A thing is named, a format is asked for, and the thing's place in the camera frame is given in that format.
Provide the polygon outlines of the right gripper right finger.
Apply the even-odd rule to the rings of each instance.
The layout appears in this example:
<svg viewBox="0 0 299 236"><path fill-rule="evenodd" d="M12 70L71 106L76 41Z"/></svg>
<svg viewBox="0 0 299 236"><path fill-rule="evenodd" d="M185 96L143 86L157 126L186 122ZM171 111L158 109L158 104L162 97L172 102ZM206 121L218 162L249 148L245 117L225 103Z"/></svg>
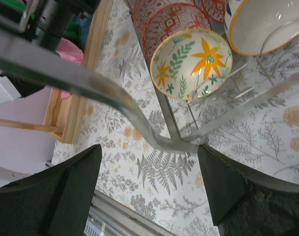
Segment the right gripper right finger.
<svg viewBox="0 0 299 236"><path fill-rule="evenodd" d="M299 236L299 184L264 174L208 145L199 166L221 236Z"/></svg>

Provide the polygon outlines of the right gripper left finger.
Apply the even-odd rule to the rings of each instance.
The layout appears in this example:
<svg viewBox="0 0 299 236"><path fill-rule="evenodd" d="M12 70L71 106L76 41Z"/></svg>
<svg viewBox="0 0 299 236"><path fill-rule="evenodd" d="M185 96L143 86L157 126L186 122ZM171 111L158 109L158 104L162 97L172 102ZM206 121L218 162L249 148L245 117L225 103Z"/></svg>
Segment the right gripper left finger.
<svg viewBox="0 0 299 236"><path fill-rule="evenodd" d="M97 144L0 187L0 236L83 235L101 162Z"/></svg>

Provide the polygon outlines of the orange flower patterned bowl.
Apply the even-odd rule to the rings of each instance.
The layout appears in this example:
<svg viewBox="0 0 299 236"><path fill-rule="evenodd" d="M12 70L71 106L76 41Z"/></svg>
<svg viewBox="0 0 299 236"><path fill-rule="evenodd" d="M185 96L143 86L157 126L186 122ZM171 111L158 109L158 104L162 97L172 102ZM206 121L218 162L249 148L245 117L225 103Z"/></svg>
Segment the orange flower patterned bowl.
<svg viewBox="0 0 299 236"><path fill-rule="evenodd" d="M161 93L190 101L215 93L227 81L232 66L232 50L222 36L208 29L187 29L156 48L150 74Z"/></svg>

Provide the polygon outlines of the cream bowl orange rim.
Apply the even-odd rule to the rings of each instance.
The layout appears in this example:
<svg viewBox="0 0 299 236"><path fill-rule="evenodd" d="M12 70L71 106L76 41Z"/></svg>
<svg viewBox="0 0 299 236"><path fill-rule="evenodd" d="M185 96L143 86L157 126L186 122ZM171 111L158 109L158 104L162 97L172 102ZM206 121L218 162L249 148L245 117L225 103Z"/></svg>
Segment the cream bowl orange rim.
<svg viewBox="0 0 299 236"><path fill-rule="evenodd" d="M230 0L224 28L236 53L269 53L299 35L299 0Z"/></svg>

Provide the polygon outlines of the orange red patterned bowl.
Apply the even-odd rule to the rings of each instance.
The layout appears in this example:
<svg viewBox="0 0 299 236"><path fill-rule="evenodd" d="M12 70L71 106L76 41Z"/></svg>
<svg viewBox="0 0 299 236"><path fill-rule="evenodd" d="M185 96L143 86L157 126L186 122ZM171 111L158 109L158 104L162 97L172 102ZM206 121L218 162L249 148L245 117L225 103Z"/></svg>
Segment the orange red patterned bowl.
<svg viewBox="0 0 299 236"><path fill-rule="evenodd" d="M228 0L201 0L202 7L207 15L218 23L224 22Z"/></svg>

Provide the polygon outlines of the red diamond patterned bowl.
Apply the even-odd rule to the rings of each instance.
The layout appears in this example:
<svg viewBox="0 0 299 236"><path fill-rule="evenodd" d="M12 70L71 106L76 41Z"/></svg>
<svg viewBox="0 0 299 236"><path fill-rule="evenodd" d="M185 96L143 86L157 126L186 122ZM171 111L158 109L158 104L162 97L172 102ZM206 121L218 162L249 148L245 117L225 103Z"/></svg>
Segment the red diamond patterned bowl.
<svg viewBox="0 0 299 236"><path fill-rule="evenodd" d="M142 47L148 60L169 36L186 29L208 29L211 22L200 8L189 3L173 3L158 10L146 23Z"/></svg>

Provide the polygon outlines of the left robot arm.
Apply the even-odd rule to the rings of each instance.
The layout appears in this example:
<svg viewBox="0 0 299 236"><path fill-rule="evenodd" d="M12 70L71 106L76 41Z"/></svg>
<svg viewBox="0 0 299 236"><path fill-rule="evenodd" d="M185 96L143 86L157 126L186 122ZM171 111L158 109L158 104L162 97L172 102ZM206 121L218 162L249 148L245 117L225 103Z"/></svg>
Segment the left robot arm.
<svg viewBox="0 0 299 236"><path fill-rule="evenodd" d="M0 27L81 65L92 15L99 3L100 0L0 0ZM0 105L44 87L0 70Z"/></svg>

